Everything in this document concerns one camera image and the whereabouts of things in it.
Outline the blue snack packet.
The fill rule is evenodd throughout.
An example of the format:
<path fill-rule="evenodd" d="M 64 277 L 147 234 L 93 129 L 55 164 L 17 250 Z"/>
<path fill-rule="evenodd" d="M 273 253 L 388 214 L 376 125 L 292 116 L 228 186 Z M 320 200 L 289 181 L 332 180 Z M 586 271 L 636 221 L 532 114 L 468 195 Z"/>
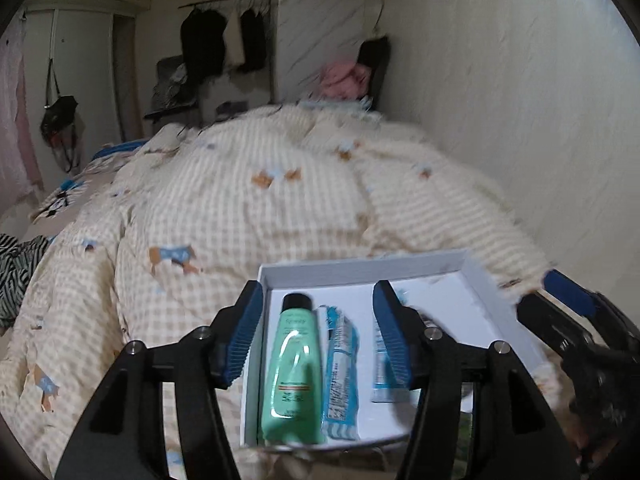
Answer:
<path fill-rule="evenodd" d="M 374 372 L 371 401 L 376 404 L 413 403 L 414 394 L 396 380 L 375 316 L 373 317 L 373 337 Z"/>
<path fill-rule="evenodd" d="M 331 440 L 355 442 L 359 439 L 359 335 L 338 307 L 321 306 L 320 312 L 326 326 L 322 432 Z"/>

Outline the green hand cream tube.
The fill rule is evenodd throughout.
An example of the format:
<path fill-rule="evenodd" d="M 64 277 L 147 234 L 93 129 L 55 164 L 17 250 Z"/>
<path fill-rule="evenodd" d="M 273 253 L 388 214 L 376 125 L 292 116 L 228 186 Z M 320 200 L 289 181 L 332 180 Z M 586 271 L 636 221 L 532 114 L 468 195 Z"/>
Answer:
<path fill-rule="evenodd" d="M 312 300 L 301 292 L 283 298 L 268 373 L 260 430 L 268 445 L 323 441 L 322 359 Z"/>

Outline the white cardboard box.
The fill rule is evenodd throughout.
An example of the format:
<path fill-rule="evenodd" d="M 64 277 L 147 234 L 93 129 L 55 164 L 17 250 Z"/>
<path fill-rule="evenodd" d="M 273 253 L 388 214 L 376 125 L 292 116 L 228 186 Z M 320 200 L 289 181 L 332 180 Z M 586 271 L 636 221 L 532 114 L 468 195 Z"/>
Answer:
<path fill-rule="evenodd" d="M 312 300 L 319 330 L 326 330 L 324 308 L 337 307 L 355 325 L 359 336 L 357 374 L 359 410 L 355 441 L 328 439 L 322 451 L 367 448 L 408 437 L 418 394 L 400 403 L 371 400 L 376 365 L 373 286 L 390 281 L 404 304 L 419 310 L 456 341 L 486 348 L 501 339 L 515 350 L 529 372 L 547 359 L 540 344 L 516 319 L 513 304 L 495 280 L 466 250 L 421 255 L 291 264 L 264 264 L 258 271 L 265 305 L 243 372 L 240 443 L 262 448 L 262 397 L 276 340 L 282 300 L 302 292 Z"/>

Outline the zebra striped cloth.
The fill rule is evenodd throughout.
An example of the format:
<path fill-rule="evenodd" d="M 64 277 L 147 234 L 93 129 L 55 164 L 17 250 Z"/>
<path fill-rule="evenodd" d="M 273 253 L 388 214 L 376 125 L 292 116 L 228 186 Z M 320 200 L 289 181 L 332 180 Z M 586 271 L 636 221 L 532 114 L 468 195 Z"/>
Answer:
<path fill-rule="evenodd" d="M 50 240 L 36 236 L 26 242 L 2 233 L 0 242 L 0 322 L 4 334 L 20 313 L 28 284 L 46 253 Z"/>

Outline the pink lace curtain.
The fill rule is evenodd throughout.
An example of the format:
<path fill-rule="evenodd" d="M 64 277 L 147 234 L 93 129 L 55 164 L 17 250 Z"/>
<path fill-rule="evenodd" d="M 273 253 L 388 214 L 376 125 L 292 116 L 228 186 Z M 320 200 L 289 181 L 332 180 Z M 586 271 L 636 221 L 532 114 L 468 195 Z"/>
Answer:
<path fill-rule="evenodd" d="M 25 24 L 9 24 L 1 37 L 1 214 L 42 188 L 26 110 Z"/>

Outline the beige checkered duvet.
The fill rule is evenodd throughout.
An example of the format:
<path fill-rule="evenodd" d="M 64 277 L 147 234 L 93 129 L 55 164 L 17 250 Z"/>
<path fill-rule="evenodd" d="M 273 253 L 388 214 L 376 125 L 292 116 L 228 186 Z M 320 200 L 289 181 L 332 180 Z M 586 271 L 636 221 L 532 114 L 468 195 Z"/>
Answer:
<path fill-rule="evenodd" d="M 268 263 L 467 249 L 511 299 L 548 260 L 500 188 L 419 127 L 298 106 L 168 125 L 40 259 L 1 363 L 1 413 L 46 476 L 126 342 L 170 344 Z"/>

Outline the black headboard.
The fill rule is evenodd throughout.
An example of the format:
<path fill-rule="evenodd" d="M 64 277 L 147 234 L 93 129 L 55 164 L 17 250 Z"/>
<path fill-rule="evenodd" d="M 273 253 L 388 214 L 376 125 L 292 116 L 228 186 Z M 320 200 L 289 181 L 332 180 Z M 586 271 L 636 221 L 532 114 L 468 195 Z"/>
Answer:
<path fill-rule="evenodd" d="M 372 110 L 378 108 L 389 62 L 390 38 L 381 36 L 363 41 L 358 51 L 357 63 L 370 70 L 367 97 L 371 99 Z"/>

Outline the pink clothes pile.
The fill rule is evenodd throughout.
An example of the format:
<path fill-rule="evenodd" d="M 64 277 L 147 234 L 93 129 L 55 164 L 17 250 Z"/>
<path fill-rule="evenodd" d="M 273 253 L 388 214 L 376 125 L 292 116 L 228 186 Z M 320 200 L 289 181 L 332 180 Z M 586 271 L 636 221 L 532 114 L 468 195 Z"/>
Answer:
<path fill-rule="evenodd" d="M 335 101 L 363 98 L 369 89 L 370 68 L 358 63 L 332 63 L 320 73 L 319 96 Z"/>

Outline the black hanging bag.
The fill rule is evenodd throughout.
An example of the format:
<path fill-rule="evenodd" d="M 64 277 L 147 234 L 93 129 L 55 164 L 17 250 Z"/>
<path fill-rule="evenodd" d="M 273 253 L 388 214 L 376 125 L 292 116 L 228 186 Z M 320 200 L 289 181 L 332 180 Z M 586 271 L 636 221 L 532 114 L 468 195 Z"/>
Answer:
<path fill-rule="evenodd" d="M 78 102 L 73 96 L 61 92 L 55 73 L 54 59 L 49 58 L 40 133 L 56 163 L 66 174 L 77 170 L 80 163 L 76 129 L 77 107 Z"/>

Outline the black chair with clothes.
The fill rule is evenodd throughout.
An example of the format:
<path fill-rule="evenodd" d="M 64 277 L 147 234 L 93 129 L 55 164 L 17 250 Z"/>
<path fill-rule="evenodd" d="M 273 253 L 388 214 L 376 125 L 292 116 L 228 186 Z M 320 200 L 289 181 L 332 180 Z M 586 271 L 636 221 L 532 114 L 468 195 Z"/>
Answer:
<path fill-rule="evenodd" d="M 198 89 L 189 81 L 183 56 L 168 56 L 156 63 L 151 109 L 143 116 L 145 120 L 160 119 L 198 109 Z"/>

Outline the black hanging clothes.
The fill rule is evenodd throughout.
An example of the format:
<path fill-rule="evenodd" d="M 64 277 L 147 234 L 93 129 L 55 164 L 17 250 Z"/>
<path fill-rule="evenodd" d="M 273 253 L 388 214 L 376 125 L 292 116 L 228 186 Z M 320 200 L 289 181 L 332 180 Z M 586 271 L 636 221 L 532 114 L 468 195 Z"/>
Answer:
<path fill-rule="evenodd" d="M 267 17 L 253 8 L 225 16 L 194 6 L 180 26 L 180 41 L 186 78 L 196 86 L 226 70 L 248 74 L 268 65 Z"/>

